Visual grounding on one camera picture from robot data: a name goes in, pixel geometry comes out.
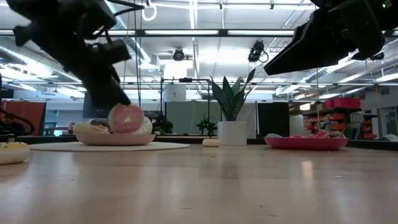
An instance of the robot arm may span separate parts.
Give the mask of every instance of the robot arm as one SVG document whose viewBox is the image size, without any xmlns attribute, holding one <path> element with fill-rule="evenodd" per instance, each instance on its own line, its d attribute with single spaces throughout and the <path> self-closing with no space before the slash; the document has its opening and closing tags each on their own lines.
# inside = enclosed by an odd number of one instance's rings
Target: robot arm
<svg viewBox="0 0 398 224">
<path fill-rule="evenodd" d="M 398 0 L 312 0 L 319 9 L 265 67 L 268 75 L 338 64 L 349 52 L 365 60 L 383 47 L 383 30 L 398 26 Z"/>
<path fill-rule="evenodd" d="M 144 6 L 109 0 L 129 6 L 124 12 Z M 87 44 L 116 24 L 114 14 L 103 0 L 7 0 L 9 7 L 31 20 L 28 26 L 14 28 L 16 45 L 32 40 L 42 50 L 72 72 L 91 95 L 93 106 L 130 104 L 120 88 L 120 79 L 112 64 L 130 59 L 122 39 L 106 44 Z"/>
</svg>

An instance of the potted plant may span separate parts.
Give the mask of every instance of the potted plant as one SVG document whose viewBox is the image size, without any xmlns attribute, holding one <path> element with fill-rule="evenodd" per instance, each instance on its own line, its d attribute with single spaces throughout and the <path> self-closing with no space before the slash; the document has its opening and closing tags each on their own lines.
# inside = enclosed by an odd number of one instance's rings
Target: potted plant
<svg viewBox="0 0 398 224">
<path fill-rule="evenodd" d="M 242 78 L 239 78 L 231 87 L 226 77 L 224 77 L 222 89 L 214 82 L 213 77 L 211 81 L 209 80 L 213 90 L 213 96 L 220 104 L 226 120 L 218 123 L 218 139 L 221 145 L 245 146 L 247 143 L 246 122 L 236 121 L 236 118 L 242 109 L 246 97 L 251 91 L 250 89 L 246 94 L 244 92 L 246 85 L 253 79 L 255 71 L 255 69 L 250 71 L 242 88 Z"/>
</svg>

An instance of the table surface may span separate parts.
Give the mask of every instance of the table surface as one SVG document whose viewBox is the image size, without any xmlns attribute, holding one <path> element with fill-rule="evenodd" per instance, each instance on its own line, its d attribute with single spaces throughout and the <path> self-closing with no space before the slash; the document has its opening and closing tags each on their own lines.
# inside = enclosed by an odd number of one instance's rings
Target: table surface
<svg viewBox="0 0 398 224">
<path fill-rule="evenodd" d="M 0 223 L 397 223 L 398 153 L 265 145 L 32 151 L 0 166 Z"/>
</svg>

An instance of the snake plant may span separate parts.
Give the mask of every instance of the snake plant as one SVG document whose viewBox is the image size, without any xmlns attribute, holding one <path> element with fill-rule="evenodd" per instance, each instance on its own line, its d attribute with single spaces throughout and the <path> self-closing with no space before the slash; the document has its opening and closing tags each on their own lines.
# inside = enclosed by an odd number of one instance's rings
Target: snake plant
<svg viewBox="0 0 398 224">
<path fill-rule="evenodd" d="M 222 89 L 214 82 L 213 77 L 211 77 L 211 80 L 209 80 L 213 90 L 213 96 L 220 104 L 221 110 L 223 111 L 224 117 L 227 121 L 236 121 L 246 97 L 251 92 L 251 89 L 246 94 L 244 91 L 246 89 L 246 85 L 253 79 L 255 71 L 256 69 L 252 69 L 249 72 L 246 82 L 242 88 L 242 78 L 236 80 L 235 84 L 231 87 L 226 77 L 224 77 Z"/>
</svg>

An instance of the red plate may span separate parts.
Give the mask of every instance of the red plate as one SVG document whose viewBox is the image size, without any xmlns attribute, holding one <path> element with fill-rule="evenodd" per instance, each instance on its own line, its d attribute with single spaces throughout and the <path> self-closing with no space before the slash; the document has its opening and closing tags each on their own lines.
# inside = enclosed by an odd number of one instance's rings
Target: red plate
<svg viewBox="0 0 398 224">
<path fill-rule="evenodd" d="M 155 134 L 76 134 L 77 140 L 89 146 L 140 146 L 152 142 Z"/>
<path fill-rule="evenodd" d="M 316 151 L 339 150 L 348 143 L 348 138 L 267 138 L 266 143 L 276 149 L 303 149 Z"/>
</svg>

